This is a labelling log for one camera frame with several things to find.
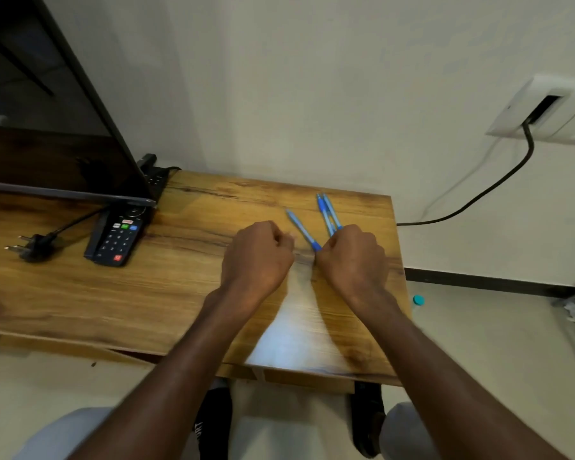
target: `white wall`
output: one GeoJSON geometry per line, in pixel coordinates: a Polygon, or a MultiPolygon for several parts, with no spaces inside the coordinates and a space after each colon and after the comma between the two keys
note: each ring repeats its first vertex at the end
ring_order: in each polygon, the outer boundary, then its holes
{"type": "MultiPolygon", "coordinates": [[[[135,154],[390,194],[398,221],[501,177],[526,145],[484,135],[498,112],[575,76],[575,0],[46,2],[135,154]]],[[[400,241],[409,267],[575,284],[575,146],[400,241]]]]}

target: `fist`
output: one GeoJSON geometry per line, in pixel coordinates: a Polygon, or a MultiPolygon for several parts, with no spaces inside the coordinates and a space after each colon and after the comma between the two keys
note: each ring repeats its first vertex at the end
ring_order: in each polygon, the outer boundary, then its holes
{"type": "Polygon", "coordinates": [[[221,284],[244,293],[257,307],[288,275],[293,250],[294,238],[273,221],[252,224],[238,231],[226,249],[221,284]]]}
{"type": "Polygon", "coordinates": [[[384,288],[389,271],[386,252],[375,235],[355,224],[338,230],[317,252],[316,262],[354,312],[363,294],[384,288]]]}

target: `monitor screen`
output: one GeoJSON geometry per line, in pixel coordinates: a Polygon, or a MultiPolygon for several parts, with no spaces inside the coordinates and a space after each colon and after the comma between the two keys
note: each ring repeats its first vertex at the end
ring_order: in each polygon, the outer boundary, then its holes
{"type": "Polygon", "coordinates": [[[38,0],[0,0],[0,190],[152,198],[38,0]]]}

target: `pen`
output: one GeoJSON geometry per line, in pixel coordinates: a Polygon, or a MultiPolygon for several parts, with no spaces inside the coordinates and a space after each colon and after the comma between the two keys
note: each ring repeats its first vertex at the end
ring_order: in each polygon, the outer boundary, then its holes
{"type": "Polygon", "coordinates": [[[332,206],[332,203],[330,203],[330,199],[328,198],[328,195],[322,194],[322,197],[324,198],[324,201],[326,202],[326,207],[328,208],[328,210],[330,211],[330,214],[332,215],[332,217],[334,219],[334,224],[337,225],[337,229],[343,229],[343,226],[341,226],[341,223],[338,221],[338,216],[334,211],[334,207],[332,206]]]}
{"type": "Polygon", "coordinates": [[[320,251],[322,250],[322,247],[317,243],[317,241],[311,236],[311,234],[309,234],[307,232],[307,230],[305,229],[305,226],[302,225],[302,223],[300,222],[300,220],[296,217],[296,215],[294,215],[290,210],[286,210],[287,215],[289,216],[289,218],[292,220],[292,222],[296,225],[296,227],[298,227],[299,231],[302,233],[302,235],[305,236],[305,239],[307,239],[307,241],[311,244],[311,247],[313,247],[314,251],[320,251]]]}
{"type": "Polygon", "coordinates": [[[320,196],[320,194],[318,194],[318,207],[320,212],[322,213],[322,216],[324,217],[324,223],[326,223],[326,227],[328,228],[330,237],[332,237],[332,234],[335,233],[335,229],[332,223],[330,222],[330,218],[328,218],[328,208],[326,208],[326,203],[324,199],[320,196]]]}

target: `power plug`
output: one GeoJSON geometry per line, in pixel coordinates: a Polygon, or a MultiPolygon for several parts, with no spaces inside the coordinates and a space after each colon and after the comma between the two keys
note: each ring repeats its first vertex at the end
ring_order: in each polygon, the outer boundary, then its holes
{"type": "Polygon", "coordinates": [[[27,241],[25,245],[9,245],[5,250],[14,251],[23,261],[28,263],[38,263],[47,260],[56,250],[54,240],[57,234],[53,232],[47,235],[34,234],[32,237],[19,236],[20,239],[27,241]]]}

